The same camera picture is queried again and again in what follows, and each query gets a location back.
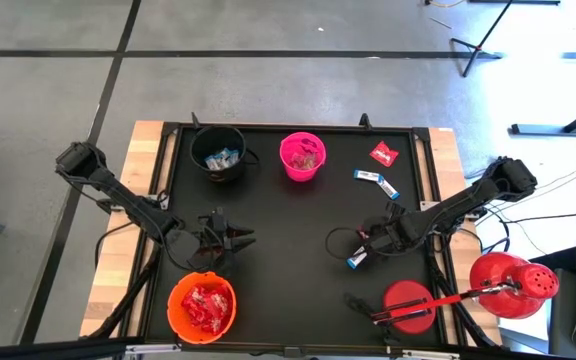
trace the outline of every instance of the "orange bucket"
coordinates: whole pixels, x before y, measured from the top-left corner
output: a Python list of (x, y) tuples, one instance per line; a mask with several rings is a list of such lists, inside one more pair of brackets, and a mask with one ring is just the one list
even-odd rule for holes
[[(232, 313), (228, 324), (224, 329), (217, 335), (201, 330), (201, 328), (193, 326), (190, 322), (190, 315), (181, 306), (184, 297), (195, 285), (203, 285), (208, 288), (218, 287), (225, 285), (230, 294), (232, 295)], [(181, 340), (190, 344), (210, 344), (211, 342), (219, 339), (223, 334), (225, 334), (232, 322), (235, 320), (235, 313), (237, 312), (237, 299), (235, 297), (235, 291), (232, 289), (230, 283), (217, 276), (214, 272), (207, 273), (190, 273), (184, 276), (177, 285), (172, 289), (170, 297), (168, 298), (168, 323), (174, 332), (179, 335)]]

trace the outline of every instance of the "concrete floor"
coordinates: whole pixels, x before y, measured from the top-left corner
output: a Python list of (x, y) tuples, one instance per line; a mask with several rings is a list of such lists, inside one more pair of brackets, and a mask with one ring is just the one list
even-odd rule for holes
[[(115, 49), (130, 5), (0, 0), (0, 49)], [(143, 1), (129, 49), (447, 51), (451, 36), (477, 42), (501, 7), (440, 9), (412, 0)], [(126, 59), (98, 145), (119, 173), (135, 120), (189, 121), (195, 111), (213, 122), (353, 125), (367, 112), (375, 125), (454, 128), (466, 173), (498, 155), (526, 160), (541, 183), (570, 172), (576, 140), (511, 138), (506, 128), (576, 118), (576, 60), (556, 55), (576, 49), (576, 1), (513, 5), (489, 44), (509, 56), (478, 62), (467, 79), (458, 72), (465, 61), (453, 60)], [(63, 204), (66, 184), (53, 173), (54, 158), (70, 141), (86, 138), (110, 62), (0, 59), (0, 222), (7, 225), (0, 235), (0, 345), (14, 341)], [(576, 211), (575, 185), (561, 191), (507, 215)], [(77, 337), (94, 274), (94, 242), (106, 222), (101, 210), (80, 202), (38, 341)], [(555, 251), (576, 239), (574, 221), (561, 224), (557, 236), (544, 232), (543, 223), (526, 224), (526, 230), (540, 248)], [(486, 243), (500, 237), (495, 225), (482, 226)], [(539, 254), (513, 231), (513, 253)]]

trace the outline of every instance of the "red candy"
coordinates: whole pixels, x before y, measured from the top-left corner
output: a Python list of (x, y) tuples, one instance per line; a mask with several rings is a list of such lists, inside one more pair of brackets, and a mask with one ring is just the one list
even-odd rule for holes
[(386, 167), (390, 167), (392, 163), (399, 155), (399, 152), (396, 150), (390, 150), (388, 145), (383, 141), (380, 142), (377, 147), (370, 152), (370, 156), (372, 156), (375, 160), (379, 161), (382, 165)]
[(219, 286), (211, 291), (202, 285), (193, 286), (181, 302), (190, 315), (190, 322), (201, 330), (217, 335), (225, 327), (232, 312), (230, 291)]

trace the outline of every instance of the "tripod leg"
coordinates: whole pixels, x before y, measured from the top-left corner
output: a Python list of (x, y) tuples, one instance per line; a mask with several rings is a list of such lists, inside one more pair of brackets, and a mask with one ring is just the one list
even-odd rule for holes
[(475, 51), (472, 52), (472, 55), (470, 55), (470, 60), (468, 60), (468, 65), (466, 65), (464, 73), (461, 74), (462, 77), (468, 76), (468, 73), (470, 72), (470, 67), (475, 62), (475, 60), (477, 60), (477, 55), (479, 55), (480, 51), (481, 51), (480, 49), (475, 48)]
[(454, 41), (454, 42), (456, 42), (457, 44), (461, 44), (461, 45), (463, 45), (463, 46), (465, 46), (465, 47), (469, 47), (469, 48), (471, 48), (471, 49), (476, 49), (476, 48), (477, 48), (476, 45), (473, 45), (473, 44), (471, 44), (471, 43), (467, 43), (467, 42), (465, 42), (465, 41), (463, 41), (463, 40), (459, 40), (459, 39), (456, 39), (456, 38), (452, 38), (452, 39), (450, 39), (450, 41)]

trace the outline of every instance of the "wooden table frame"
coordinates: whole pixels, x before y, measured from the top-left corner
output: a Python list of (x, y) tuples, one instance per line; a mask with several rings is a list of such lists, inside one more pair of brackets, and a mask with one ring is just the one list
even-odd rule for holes
[[(171, 134), (166, 138), (167, 142), (165, 144), (160, 144), (163, 139), (162, 132), (166, 127), (165, 124), (163, 121), (137, 121), (135, 123), (120, 181), (138, 195), (147, 195), (150, 192), (151, 185), (156, 187), (157, 193), (166, 188), (177, 134)], [(446, 128), (431, 128), (428, 130), (439, 195), (441, 199), (446, 199), (466, 187), (455, 134), (452, 129)], [(423, 142), (416, 138), (415, 145), (423, 187), (423, 198), (432, 199), (430, 181), (432, 170), (428, 169), (426, 165), (426, 153)], [(151, 184), (160, 147), (163, 149), (163, 161), (161, 162), (159, 181), (157, 184)], [(128, 222), (128, 218), (124, 213), (113, 213), (108, 222), (108, 229), (113, 229), (126, 222)], [(472, 223), (467, 222), (463, 226), (468, 230), (475, 231)], [(117, 231), (105, 239), (88, 298), (80, 335), (88, 335), (95, 331), (126, 293), (137, 254), (139, 234), (139, 229), (133, 225)], [(457, 288), (459, 292), (462, 292), (469, 288), (470, 267), (481, 255), (479, 243), (471, 235), (458, 232), (452, 237), (450, 249)], [(152, 242), (148, 241), (141, 266), (144, 265), (151, 250)], [(437, 260), (440, 267), (444, 269), (441, 256), (437, 255)], [(143, 302), (144, 290), (142, 289), (133, 305), (130, 322), (127, 325), (128, 335), (137, 334)], [(497, 344), (501, 344), (497, 317), (485, 311), (471, 299), (465, 300), (464, 304), (486, 335)], [(443, 312), (448, 342), (457, 344), (451, 308), (444, 306)], [(470, 338), (469, 344), (474, 346), (474, 342)]]

